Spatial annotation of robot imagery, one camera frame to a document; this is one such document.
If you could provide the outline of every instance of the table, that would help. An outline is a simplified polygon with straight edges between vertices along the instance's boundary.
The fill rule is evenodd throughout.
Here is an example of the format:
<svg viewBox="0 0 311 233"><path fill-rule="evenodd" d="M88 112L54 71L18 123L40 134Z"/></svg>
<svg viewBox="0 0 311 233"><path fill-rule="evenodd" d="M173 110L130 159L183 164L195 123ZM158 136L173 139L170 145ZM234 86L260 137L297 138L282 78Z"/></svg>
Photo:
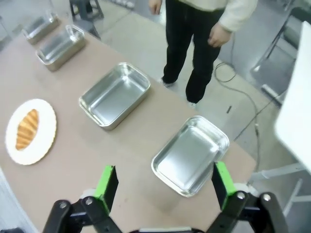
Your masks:
<svg viewBox="0 0 311 233"><path fill-rule="evenodd" d="M38 61L38 46L34 48L22 36L0 53L0 165L21 206L42 231L56 200L77 201L84 190L96 187L106 165L115 165L120 183L111 216L122 231L185 225L206 229L220 211L212 182L188 199L151 170L152 158L198 113L150 79L150 93L137 109L114 130L102 130L80 109L78 98L127 60L91 35L86 34L86 39L86 47L56 72ZM15 109L33 98L53 106L58 130L44 159L21 166L5 150L5 129ZM255 166L234 142L223 161L235 182L246 182Z"/></svg>
<svg viewBox="0 0 311 233"><path fill-rule="evenodd" d="M268 179L275 176L307 170L311 172L309 136L311 131L311 25L303 22L297 59L287 94L275 124L278 140L297 159L298 163L254 173L252 180ZM293 202L311 201L311 196L296 195L302 185L299 180L284 209L287 215Z"/></svg>

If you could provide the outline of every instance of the screw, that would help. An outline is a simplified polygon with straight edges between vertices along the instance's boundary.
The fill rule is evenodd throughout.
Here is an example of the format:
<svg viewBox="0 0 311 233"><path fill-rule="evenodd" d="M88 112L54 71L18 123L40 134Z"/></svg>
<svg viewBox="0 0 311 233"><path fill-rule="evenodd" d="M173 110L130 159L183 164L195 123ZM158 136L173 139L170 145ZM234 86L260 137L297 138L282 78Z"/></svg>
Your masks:
<svg viewBox="0 0 311 233"><path fill-rule="evenodd" d="M265 201L270 201L270 200L271 200L271 196L270 196L269 194L264 194L264 195L263 195L263 199L264 199Z"/></svg>
<svg viewBox="0 0 311 233"><path fill-rule="evenodd" d="M64 201L62 201L61 203L60 203L60 205L59 205L59 207L61 208L61 209L64 209L65 207L66 207L66 203L64 202Z"/></svg>
<svg viewBox="0 0 311 233"><path fill-rule="evenodd" d="M240 193L238 193L237 197L238 197L238 199L243 200L245 198L245 194L240 192Z"/></svg>
<svg viewBox="0 0 311 233"><path fill-rule="evenodd" d="M91 205L92 202L93 202L93 200L92 200L91 198L88 198L88 199L86 200L86 204L87 204L87 205Z"/></svg>

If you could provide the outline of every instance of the croissant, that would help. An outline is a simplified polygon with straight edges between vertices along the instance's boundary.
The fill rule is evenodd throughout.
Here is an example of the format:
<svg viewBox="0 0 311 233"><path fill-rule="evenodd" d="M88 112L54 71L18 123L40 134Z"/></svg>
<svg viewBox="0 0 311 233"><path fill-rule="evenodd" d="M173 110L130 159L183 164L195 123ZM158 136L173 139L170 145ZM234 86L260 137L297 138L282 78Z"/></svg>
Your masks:
<svg viewBox="0 0 311 233"><path fill-rule="evenodd" d="M17 128L16 149L23 150L34 139L39 124L38 111L31 110L20 122Z"/></svg>

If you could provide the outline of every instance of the hand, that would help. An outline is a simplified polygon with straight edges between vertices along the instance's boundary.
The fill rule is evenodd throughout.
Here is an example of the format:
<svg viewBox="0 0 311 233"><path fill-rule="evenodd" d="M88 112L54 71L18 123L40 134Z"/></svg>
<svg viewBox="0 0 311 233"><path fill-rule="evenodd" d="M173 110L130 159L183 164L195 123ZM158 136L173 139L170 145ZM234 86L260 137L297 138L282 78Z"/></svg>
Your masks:
<svg viewBox="0 0 311 233"><path fill-rule="evenodd" d="M212 30L210 30L208 43L215 47L227 43L230 40L231 32L227 31L220 23L216 23Z"/></svg>
<svg viewBox="0 0 311 233"><path fill-rule="evenodd" d="M150 8L151 14L159 15L161 5L162 5L162 0L149 0L149 8Z"/></svg>

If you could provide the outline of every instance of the metal container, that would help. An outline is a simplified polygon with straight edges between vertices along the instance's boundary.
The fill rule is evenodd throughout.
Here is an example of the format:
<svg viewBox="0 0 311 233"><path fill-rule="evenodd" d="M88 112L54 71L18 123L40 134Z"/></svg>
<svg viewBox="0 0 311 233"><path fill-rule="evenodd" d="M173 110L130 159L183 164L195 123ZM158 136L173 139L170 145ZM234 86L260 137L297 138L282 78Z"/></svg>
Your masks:
<svg viewBox="0 0 311 233"><path fill-rule="evenodd" d="M189 118L153 158L151 168L184 197L196 194L229 148L228 137L202 116Z"/></svg>
<svg viewBox="0 0 311 233"><path fill-rule="evenodd" d="M46 15L37 18L30 25L25 26L22 32L27 41L34 45L53 31L59 24L60 20L56 14L46 13Z"/></svg>
<svg viewBox="0 0 311 233"><path fill-rule="evenodd" d="M40 47L36 54L50 71L55 71L80 51L85 44L84 32L76 26L67 25L63 31Z"/></svg>
<svg viewBox="0 0 311 233"><path fill-rule="evenodd" d="M146 97L150 81L128 63L120 63L79 99L85 113L106 130L115 128Z"/></svg>

